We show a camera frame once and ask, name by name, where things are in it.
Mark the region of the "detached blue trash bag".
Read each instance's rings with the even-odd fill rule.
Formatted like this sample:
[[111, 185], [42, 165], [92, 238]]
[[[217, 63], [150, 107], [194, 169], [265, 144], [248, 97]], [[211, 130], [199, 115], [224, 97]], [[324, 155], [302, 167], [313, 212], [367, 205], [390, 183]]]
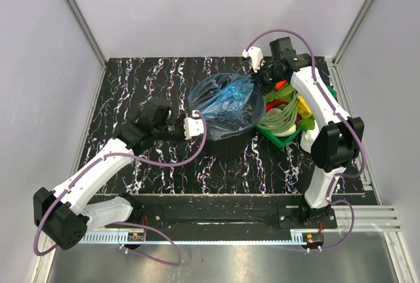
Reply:
[[231, 73], [214, 74], [199, 82], [188, 95], [188, 106], [204, 116], [210, 141], [241, 135], [266, 114], [258, 85], [248, 77]]

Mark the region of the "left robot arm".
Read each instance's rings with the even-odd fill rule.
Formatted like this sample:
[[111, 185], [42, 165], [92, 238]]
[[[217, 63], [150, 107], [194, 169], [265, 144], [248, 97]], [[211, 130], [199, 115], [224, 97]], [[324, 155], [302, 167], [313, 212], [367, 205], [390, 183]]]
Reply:
[[90, 204], [90, 200], [118, 171], [134, 161], [158, 167], [175, 167], [175, 163], [153, 161], [142, 157], [156, 141], [185, 142], [203, 133], [199, 112], [174, 114], [161, 98], [149, 100], [130, 121], [119, 125], [100, 152], [79, 171], [52, 190], [41, 187], [33, 195], [33, 218], [37, 227], [33, 250], [39, 249], [39, 236], [47, 235], [53, 248], [68, 250], [90, 230], [120, 222], [135, 227], [145, 220], [143, 203], [129, 193], [111, 200]]

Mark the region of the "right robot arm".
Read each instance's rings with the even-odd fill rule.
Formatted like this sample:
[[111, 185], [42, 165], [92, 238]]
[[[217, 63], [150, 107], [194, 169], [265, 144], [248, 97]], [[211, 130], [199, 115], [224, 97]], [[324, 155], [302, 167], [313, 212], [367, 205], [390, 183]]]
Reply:
[[362, 146], [364, 122], [353, 118], [333, 98], [322, 81], [312, 50], [297, 54], [289, 37], [270, 42], [272, 58], [266, 62], [260, 48], [250, 43], [243, 51], [249, 60], [252, 77], [263, 93], [275, 84], [287, 81], [308, 104], [320, 132], [311, 146], [315, 170], [303, 202], [293, 218], [308, 228], [329, 216], [332, 192], [346, 168], [358, 156], [365, 156]]

